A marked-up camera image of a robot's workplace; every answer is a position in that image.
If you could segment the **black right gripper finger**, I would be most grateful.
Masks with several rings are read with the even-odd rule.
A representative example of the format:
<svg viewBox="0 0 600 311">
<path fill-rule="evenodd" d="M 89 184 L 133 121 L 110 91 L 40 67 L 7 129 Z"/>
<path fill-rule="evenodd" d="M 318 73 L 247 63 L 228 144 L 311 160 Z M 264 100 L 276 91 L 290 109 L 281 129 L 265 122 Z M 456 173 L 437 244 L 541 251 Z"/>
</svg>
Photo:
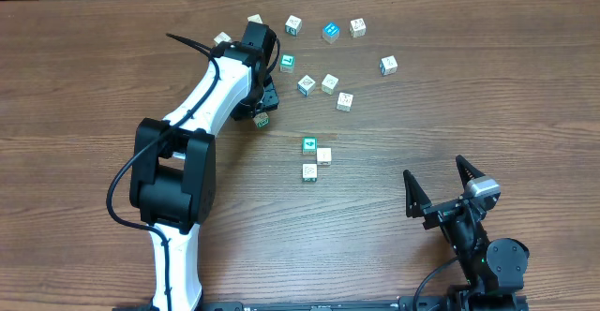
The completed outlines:
<svg viewBox="0 0 600 311">
<path fill-rule="evenodd" d="M 416 178 L 409 170 L 403 171 L 406 190 L 406 216 L 422 217 L 424 211 L 431 206 L 431 201 Z"/>
<path fill-rule="evenodd" d="M 485 174 L 473 166 L 463 155 L 456 157 L 457 170 L 464 189 L 473 189 Z"/>
</svg>

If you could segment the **wooden block green bottom side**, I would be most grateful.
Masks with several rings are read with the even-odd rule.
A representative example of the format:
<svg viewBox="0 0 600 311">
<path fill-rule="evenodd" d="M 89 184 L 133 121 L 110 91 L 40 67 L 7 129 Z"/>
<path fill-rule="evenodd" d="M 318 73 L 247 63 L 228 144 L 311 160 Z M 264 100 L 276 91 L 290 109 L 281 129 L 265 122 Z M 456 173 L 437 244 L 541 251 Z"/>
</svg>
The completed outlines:
<svg viewBox="0 0 600 311">
<path fill-rule="evenodd" d="M 269 124 L 270 119 L 266 112 L 261 112 L 254 116 L 253 121 L 257 128 L 262 128 Z"/>
</svg>

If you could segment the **wooden block yellow side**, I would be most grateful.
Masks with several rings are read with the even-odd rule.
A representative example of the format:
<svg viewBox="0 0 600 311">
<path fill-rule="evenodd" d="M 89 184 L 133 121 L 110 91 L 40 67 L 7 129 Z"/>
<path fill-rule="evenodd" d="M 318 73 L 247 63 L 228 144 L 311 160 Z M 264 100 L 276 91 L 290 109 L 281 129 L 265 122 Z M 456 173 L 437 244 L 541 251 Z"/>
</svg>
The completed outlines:
<svg viewBox="0 0 600 311">
<path fill-rule="evenodd" d="M 353 95 L 340 92 L 337 99 L 337 109 L 340 111 L 350 111 L 353 103 Z"/>
</svg>

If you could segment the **green top block number 4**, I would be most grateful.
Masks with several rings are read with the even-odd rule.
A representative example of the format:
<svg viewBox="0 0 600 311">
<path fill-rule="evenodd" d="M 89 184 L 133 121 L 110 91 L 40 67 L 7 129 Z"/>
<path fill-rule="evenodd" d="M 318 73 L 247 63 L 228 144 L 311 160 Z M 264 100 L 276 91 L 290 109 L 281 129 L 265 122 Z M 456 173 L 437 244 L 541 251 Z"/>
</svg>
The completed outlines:
<svg viewBox="0 0 600 311">
<path fill-rule="evenodd" d="M 315 155 L 318 149 L 318 140 L 315 137 L 304 137 L 302 139 L 302 153 L 304 155 Z"/>
</svg>

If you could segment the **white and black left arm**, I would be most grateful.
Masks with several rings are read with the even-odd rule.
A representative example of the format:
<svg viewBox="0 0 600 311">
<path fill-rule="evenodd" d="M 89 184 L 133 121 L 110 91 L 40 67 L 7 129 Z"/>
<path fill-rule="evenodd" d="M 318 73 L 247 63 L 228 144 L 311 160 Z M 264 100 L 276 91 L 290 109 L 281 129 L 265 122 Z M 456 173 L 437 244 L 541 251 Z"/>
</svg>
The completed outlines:
<svg viewBox="0 0 600 311">
<path fill-rule="evenodd" d="M 156 290 L 148 310 L 199 310 L 199 233 L 216 196 L 216 136 L 228 119 L 266 126 L 279 99 L 271 73 L 280 42 L 266 24 L 249 22 L 241 40 L 208 48 L 208 68 L 188 98 L 161 120 L 136 130 L 129 200 L 153 242 Z"/>
</svg>

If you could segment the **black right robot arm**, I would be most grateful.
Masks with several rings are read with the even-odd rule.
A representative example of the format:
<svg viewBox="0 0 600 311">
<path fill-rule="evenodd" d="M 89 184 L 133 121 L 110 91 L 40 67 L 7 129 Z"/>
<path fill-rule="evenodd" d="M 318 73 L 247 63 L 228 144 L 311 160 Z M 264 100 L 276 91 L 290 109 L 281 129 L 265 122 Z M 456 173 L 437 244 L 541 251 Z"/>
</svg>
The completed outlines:
<svg viewBox="0 0 600 311">
<path fill-rule="evenodd" d="M 400 310 L 519 311 L 529 308 L 524 296 L 524 274 L 530 251 L 512 238 L 489 240 L 482 221 L 501 195 L 496 180 L 473 166 L 464 156 L 456 157 L 463 193 L 456 199 L 434 205 L 414 175 L 403 171 L 406 216 L 422 217 L 426 230 L 438 228 L 455 256 L 428 274 L 413 296 L 397 299 Z M 424 297 L 426 284 L 457 262 L 465 285 L 454 285 L 443 296 Z"/>
</svg>

